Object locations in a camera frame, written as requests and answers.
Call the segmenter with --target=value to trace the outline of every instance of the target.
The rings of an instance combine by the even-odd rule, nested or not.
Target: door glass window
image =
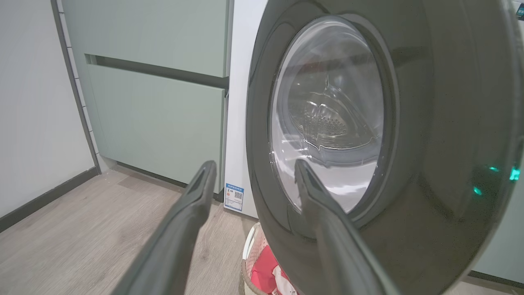
[[[373,177],[383,133],[382,86],[365,39],[342,18],[312,21],[288,48],[272,95],[271,152],[287,197],[301,211],[294,164],[305,159],[349,212]]]

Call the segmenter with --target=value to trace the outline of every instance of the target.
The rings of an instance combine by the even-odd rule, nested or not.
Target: light green cabinet
[[[228,76],[229,0],[62,0],[73,49]]]
[[[225,90],[92,64],[86,55],[227,77],[233,1],[62,3],[100,155],[183,183],[214,160],[218,193]]]
[[[184,183],[207,160],[220,171],[223,89],[97,65],[88,71],[104,156]]]

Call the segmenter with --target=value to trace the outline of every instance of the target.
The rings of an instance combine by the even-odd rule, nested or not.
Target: washing machine
[[[300,160],[399,290],[449,288],[520,171],[511,2],[234,5],[224,206],[260,219],[301,294],[326,293],[333,278],[303,212]]]

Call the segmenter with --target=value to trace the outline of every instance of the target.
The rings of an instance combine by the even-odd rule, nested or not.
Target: blue label
[[[242,204],[244,202],[244,189],[226,183],[224,193],[224,206],[241,212]]]
[[[227,188],[230,188],[230,189],[234,189],[234,190],[239,191],[239,192],[241,192],[241,193],[244,192],[244,189],[243,189],[243,188],[238,187],[238,186],[231,185],[231,184],[229,184],[229,183],[226,183],[226,187],[227,187]]]

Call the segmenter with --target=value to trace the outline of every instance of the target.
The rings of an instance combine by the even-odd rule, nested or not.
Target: dark gray baseboard
[[[93,167],[0,217],[0,233],[98,174],[98,168]]]
[[[495,276],[488,275],[488,274],[485,274],[485,273],[482,273],[482,272],[478,272],[478,271],[474,271],[474,270],[472,270],[468,274],[468,276],[473,277],[473,278],[477,278],[477,279],[482,279],[482,280],[486,280],[486,281],[499,283],[499,284],[502,284],[502,285],[507,285],[507,286],[519,288],[519,289],[524,289],[524,284],[523,283],[515,282],[515,281],[511,281],[511,280],[507,280],[507,279],[503,279],[503,278],[499,278],[499,277],[495,277]]]
[[[153,178],[156,178],[156,179],[159,179],[159,180],[162,180],[162,181],[174,184],[176,186],[180,186],[180,187],[183,187],[183,188],[185,188],[187,186],[187,183],[179,182],[179,181],[176,181],[174,179],[170,179],[170,178],[167,178],[165,176],[158,175],[158,174],[155,174],[153,172],[149,172],[147,170],[140,169],[140,168],[128,165],[126,163],[117,162],[117,164],[122,166],[122,167],[126,167],[128,169],[134,170],[136,172],[140,172],[140,173],[145,174],[147,176],[151,176]],[[218,194],[213,193],[213,199],[217,200],[220,203],[223,203],[224,202],[224,189],[222,189]]]

